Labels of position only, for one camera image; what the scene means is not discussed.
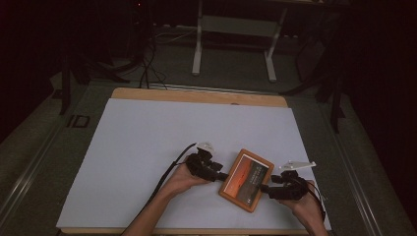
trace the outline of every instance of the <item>white surface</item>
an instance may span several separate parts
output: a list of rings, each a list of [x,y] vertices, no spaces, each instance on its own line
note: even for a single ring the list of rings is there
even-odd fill
[[[272,174],[288,160],[309,161],[289,108],[109,99],[57,227],[128,226],[171,162],[198,142],[212,143],[225,173],[241,148],[274,163]],[[310,168],[299,174],[314,179]],[[267,195],[248,213],[221,197],[220,186],[177,197],[157,228],[303,229]]]

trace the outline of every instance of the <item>black cable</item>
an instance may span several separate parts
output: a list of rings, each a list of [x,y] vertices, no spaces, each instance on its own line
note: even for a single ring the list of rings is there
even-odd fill
[[[144,205],[144,207],[141,209],[141,211],[139,213],[141,213],[144,210],[144,208],[153,200],[156,193],[159,191],[160,187],[162,186],[163,182],[165,181],[166,177],[168,176],[169,172],[171,172],[171,170],[177,165],[178,161],[181,159],[181,157],[184,155],[184,153],[187,152],[188,149],[192,148],[195,145],[196,144],[191,144],[188,147],[186,147],[183,150],[183,152],[178,156],[178,158],[175,161],[172,161],[171,165],[168,167],[168,169],[165,171],[165,173],[162,175],[159,182],[157,183],[157,185],[156,185],[155,189],[153,190],[153,193],[150,195],[147,203]]]
[[[154,56],[155,56],[155,53],[154,53],[154,51],[152,51],[152,57],[150,58],[148,64],[145,63],[145,59],[144,59],[145,70],[142,73],[141,79],[139,81],[139,89],[142,88],[142,82],[144,81],[144,78],[146,78],[146,81],[147,81],[147,84],[148,84],[148,89],[149,89],[148,68],[149,68],[150,64],[152,63]]]

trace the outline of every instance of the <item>wooden frame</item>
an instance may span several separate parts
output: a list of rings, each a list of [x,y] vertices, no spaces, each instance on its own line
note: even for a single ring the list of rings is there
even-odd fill
[[[244,210],[253,212],[262,194],[259,185],[267,183],[272,170],[271,162],[241,149],[218,193]]]

